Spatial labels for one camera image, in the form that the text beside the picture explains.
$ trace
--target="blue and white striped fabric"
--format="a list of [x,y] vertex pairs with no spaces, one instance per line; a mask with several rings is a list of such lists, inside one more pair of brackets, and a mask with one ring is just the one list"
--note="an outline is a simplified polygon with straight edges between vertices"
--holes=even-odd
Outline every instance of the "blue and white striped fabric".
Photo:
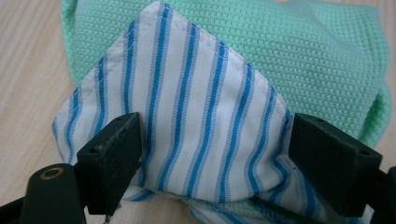
[[[80,148],[130,112],[140,113],[144,154],[126,199],[153,192],[213,204],[260,197],[303,216],[340,220],[288,157],[293,116],[274,87],[160,2],[141,12],[64,103],[53,123],[64,161],[76,163]],[[257,219],[190,208],[204,222]]]

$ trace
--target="cloth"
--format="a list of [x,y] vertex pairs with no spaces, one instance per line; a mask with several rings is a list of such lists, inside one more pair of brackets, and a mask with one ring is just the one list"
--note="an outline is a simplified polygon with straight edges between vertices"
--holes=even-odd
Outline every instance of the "cloth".
[[263,201],[343,221],[290,160],[293,115],[274,86],[160,2],[129,24],[57,114],[64,161],[76,163],[77,149],[130,112],[140,114],[144,150],[125,198],[170,194],[207,223],[292,222]]
[[[152,0],[63,0],[64,45],[78,85]],[[240,53],[293,112],[374,147],[390,117],[389,50],[371,7],[309,0],[164,0]]]

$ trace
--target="mint green towel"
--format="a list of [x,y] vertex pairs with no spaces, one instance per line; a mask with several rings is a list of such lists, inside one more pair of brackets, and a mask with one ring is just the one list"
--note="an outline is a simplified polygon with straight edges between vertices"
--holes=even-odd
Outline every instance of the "mint green towel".
[[[63,0],[75,85],[150,0]],[[328,120],[373,147],[390,116],[389,50],[371,7],[316,1],[165,0],[264,74],[293,110]]]

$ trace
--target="light wood surface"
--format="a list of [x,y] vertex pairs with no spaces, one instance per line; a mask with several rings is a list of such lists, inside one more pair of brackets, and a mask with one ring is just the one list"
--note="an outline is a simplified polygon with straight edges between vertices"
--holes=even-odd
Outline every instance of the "light wood surface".
[[[389,47],[387,75],[396,99],[396,1],[337,1],[379,7]],[[60,2],[0,0],[0,205],[24,195],[36,170],[61,162],[51,133],[52,120],[74,87],[67,74],[60,25]],[[396,165],[396,100],[390,124],[376,146],[381,169]],[[103,217],[88,216],[89,223]],[[179,201],[157,197],[122,202],[112,223],[194,223]]]

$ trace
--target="waffle-textured fabric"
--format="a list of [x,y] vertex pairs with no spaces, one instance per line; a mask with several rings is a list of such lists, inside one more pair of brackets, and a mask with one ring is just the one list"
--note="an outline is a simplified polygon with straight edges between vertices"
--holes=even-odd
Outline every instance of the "waffle-textured fabric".
[[[151,0],[63,0],[78,85]],[[293,112],[328,120],[374,147],[390,116],[389,50],[371,7],[317,1],[164,0],[247,59]]]
[[[316,220],[340,218],[289,158],[293,115],[275,88],[164,3],[129,24],[64,103],[53,123],[64,161],[76,163],[78,149],[130,112],[140,114],[143,156],[127,199],[178,195],[208,223],[289,220],[254,211],[263,201]],[[237,204],[243,214],[232,210]]]

